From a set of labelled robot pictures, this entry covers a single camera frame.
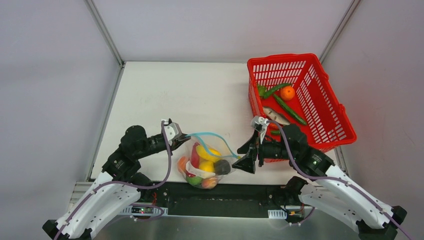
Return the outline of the orange tangerine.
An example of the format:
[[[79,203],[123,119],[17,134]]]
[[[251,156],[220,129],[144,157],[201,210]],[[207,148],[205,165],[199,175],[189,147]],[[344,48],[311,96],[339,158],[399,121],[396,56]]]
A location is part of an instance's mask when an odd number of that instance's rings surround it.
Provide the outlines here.
[[[186,174],[186,164],[189,161],[189,159],[186,156],[182,156],[178,161],[177,161],[177,169],[181,174]]]

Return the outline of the red chili pepper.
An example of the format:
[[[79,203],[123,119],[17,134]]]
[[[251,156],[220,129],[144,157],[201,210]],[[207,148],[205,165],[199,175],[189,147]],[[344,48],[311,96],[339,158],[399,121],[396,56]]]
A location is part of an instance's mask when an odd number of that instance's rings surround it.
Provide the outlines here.
[[[199,157],[199,154],[197,153],[197,147],[199,145],[200,144],[198,142],[194,143],[194,145],[192,146],[191,156],[190,156],[190,163],[196,169],[199,168],[199,164],[200,164],[200,157]]]

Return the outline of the dark purple passion fruit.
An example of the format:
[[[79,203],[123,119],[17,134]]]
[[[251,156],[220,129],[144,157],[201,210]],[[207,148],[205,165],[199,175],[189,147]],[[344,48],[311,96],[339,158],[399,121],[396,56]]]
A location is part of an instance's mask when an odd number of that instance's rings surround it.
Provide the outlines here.
[[[220,159],[216,161],[213,164],[213,167],[214,167],[214,173],[216,175],[227,175],[232,170],[231,164],[225,159]]]

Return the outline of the clear zip top bag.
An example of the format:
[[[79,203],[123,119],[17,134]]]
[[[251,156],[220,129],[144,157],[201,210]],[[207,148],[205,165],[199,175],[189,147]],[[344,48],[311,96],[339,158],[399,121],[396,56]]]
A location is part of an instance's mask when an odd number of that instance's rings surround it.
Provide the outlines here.
[[[186,139],[185,152],[176,162],[176,167],[188,184],[210,190],[234,172],[232,164],[241,157],[221,135],[197,132],[187,135]]]

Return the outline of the yellow corn cob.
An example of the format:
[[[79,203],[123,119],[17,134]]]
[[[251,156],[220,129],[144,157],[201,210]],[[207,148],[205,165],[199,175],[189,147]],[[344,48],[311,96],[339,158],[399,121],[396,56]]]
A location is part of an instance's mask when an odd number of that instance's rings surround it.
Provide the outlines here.
[[[221,153],[214,148],[205,148],[202,145],[199,145],[196,148],[196,151],[199,157],[206,161],[212,161],[213,163],[217,162],[222,158]]]

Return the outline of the yellow lemon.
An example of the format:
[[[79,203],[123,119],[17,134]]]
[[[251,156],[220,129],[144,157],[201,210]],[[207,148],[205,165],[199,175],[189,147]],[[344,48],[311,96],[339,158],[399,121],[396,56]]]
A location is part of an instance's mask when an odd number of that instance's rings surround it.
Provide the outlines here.
[[[209,172],[209,173],[215,172],[214,163],[212,161],[209,161],[209,160],[205,160],[205,161],[200,162],[198,169],[202,170],[204,172]]]

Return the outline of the green lime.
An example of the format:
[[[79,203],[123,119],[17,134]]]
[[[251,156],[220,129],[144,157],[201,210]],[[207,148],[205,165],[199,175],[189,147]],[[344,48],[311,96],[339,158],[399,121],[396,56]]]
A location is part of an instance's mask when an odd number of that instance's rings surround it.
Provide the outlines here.
[[[202,184],[203,178],[199,176],[187,176],[186,178],[187,183],[189,183],[192,186],[200,186]]]

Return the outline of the peach fruit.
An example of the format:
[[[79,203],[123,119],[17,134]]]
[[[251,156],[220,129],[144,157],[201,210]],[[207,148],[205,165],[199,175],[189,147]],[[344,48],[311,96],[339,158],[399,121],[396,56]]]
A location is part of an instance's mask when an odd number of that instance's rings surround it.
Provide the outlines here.
[[[216,177],[205,178],[201,182],[201,187],[203,189],[213,189],[219,183],[219,179]]]

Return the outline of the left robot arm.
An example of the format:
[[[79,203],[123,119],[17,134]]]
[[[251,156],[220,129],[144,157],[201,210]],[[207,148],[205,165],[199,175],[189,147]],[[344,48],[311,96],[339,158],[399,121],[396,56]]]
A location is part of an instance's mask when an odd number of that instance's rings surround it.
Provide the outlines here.
[[[52,240],[94,239],[127,206],[149,201],[153,189],[166,182],[153,183],[139,172],[140,159],[166,151],[171,165],[173,151],[188,140],[171,119],[162,120],[160,133],[150,137],[142,126],[130,126],[90,188],[62,217],[47,220],[43,231]]]

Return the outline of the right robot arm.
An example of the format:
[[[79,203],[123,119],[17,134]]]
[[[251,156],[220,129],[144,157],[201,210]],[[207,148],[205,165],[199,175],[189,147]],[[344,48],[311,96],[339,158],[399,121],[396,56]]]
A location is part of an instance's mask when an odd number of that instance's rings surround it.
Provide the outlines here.
[[[271,120],[255,117],[251,138],[237,149],[243,156],[233,168],[254,174],[256,161],[288,160],[299,176],[284,187],[284,200],[318,208],[338,219],[358,234],[361,240],[394,240],[407,211],[390,206],[355,183],[322,151],[308,144],[307,136],[295,124],[279,126],[280,140],[266,139]]]

